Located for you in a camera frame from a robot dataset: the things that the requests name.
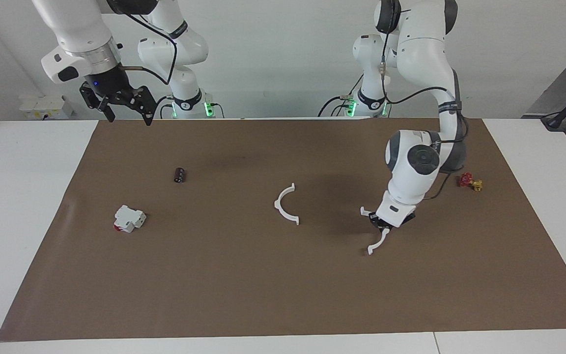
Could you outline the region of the brown table mat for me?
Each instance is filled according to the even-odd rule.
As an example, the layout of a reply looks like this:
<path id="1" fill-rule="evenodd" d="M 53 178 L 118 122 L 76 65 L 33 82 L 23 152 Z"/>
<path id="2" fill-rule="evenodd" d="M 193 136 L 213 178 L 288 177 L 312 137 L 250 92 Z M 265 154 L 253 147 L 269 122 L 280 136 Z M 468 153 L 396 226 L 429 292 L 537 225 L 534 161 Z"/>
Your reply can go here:
<path id="1" fill-rule="evenodd" d="M 435 119 L 97 124 L 0 341 L 566 328 L 566 265 L 494 139 L 380 232 L 399 129 Z M 186 170 L 175 183 L 174 170 Z M 284 219 L 282 205 L 300 218 Z M 113 229 L 122 205 L 146 221 Z"/>

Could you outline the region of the white circuit breaker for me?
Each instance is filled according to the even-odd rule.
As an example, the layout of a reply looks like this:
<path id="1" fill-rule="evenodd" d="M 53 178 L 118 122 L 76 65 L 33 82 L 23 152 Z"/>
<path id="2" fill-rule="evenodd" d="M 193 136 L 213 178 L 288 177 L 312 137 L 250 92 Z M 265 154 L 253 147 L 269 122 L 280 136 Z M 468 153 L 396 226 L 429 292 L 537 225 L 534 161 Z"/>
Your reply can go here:
<path id="1" fill-rule="evenodd" d="M 119 232 L 132 233 L 135 229 L 139 229 L 146 221 L 147 215 L 141 210 L 133 210 L 132 208 L 122 205 L 117 209 L 113 223 L 113 229 Z"/>

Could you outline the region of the white power strip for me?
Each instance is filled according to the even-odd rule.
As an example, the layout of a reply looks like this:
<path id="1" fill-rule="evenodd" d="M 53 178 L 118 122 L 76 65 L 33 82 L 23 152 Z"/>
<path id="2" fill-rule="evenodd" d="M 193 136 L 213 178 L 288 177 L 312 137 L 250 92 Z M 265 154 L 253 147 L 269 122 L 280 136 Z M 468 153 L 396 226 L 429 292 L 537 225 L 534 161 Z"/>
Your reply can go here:
<path id="1" fill-rule="evenodd" d="M 74 110 L 63 95 L 20 95 L 19 110 L 25 119 L 71 119 Z"/>

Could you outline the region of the red and yellow valve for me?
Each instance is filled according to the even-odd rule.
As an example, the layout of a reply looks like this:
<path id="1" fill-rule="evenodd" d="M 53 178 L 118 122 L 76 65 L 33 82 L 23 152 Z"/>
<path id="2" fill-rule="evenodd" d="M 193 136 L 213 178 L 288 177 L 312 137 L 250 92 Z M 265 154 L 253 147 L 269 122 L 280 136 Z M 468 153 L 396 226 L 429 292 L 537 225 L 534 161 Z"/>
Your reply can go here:
<path id="1" fill-rule="evenodd" d="M 460 187 L 469 187 L 473 191 L 481 191 L 483 188 L 483 181 L 474 179 L 472 173 L 463 173 L 457 179 L 457 185 Z"/>

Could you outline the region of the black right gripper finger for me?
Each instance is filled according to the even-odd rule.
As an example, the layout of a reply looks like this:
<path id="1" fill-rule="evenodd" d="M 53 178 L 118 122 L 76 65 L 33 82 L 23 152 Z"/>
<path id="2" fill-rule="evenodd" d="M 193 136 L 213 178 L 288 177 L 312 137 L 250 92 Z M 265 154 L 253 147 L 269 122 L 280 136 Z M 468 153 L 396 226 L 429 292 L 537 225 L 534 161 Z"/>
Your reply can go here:
<path id="1" fill-rule="evenodd" d="M 90 85 L 81 85 L 80 94 L 83 97 L 85 104 L 90 109 L 101 112 L 108 122 L 113 122 L 116 119 L 116 115 L 110 107 L 108 97 L 100 99 Z"/>
<path id="2" fill-rule="evenodd" d="M 148 127 L 153 122 L 156 109 L 159 105 L 153 98 L 148 87 L 119 90 L 116 94 L 116 103 L 140 114 L 145 125 Z"/>

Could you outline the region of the white half-ring pipe clamp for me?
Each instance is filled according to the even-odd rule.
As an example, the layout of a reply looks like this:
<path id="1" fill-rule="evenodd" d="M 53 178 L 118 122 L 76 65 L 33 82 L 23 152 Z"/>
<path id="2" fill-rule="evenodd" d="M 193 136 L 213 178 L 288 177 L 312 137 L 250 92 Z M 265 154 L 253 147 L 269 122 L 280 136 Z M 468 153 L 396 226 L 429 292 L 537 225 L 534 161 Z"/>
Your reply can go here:
<path id="1" fill-rule="evenodd" d="M 375 211 L 366 210 L 366 209 L 364 208 L 364 206 L 361 206 L 361 207 L 360 207 L 360 215 L 362 215 L 362 216 L 364 216 L 364 217 L 368 217 L 368 219 L 369 219 L 369 214 L 370 214 L 371 212 L 375 212 Z M 381 231 L 380 231 L 380 238 L 379 238 L 379 240 L 378 240 L 377 242 L 375 242 L 374 244 L 368 245 L 368 247 L 367 247 L 368 255 L 373 255 L 374 251 L 384 243 L 384 241 L 386 240 L 388 234 L 389 234 L 389 233 L 387 233 L 387 232 L 381 233 Z"/>
<path id="2" fill-rule="evenodd" d="M 283 199 L 285 198 L 286 195 L 292 193 L 293 191 L 296 190 L 296 184 L 295 183 L 291 183 L 290 186 L 284 188 L 277 196 L 277 198 L 274 200 L 274 208 L 278 211 L 278 213 L 280 213 L 280 215 L 286 219 L 289 220 L 290 222 L 293 222 L 296 226 L 300 225 L 300 218 L 297 215 L 292 215 L 290 213 L 287 212 L 287 210 L 285 210 L 285 208 L 282 205 Z"/>

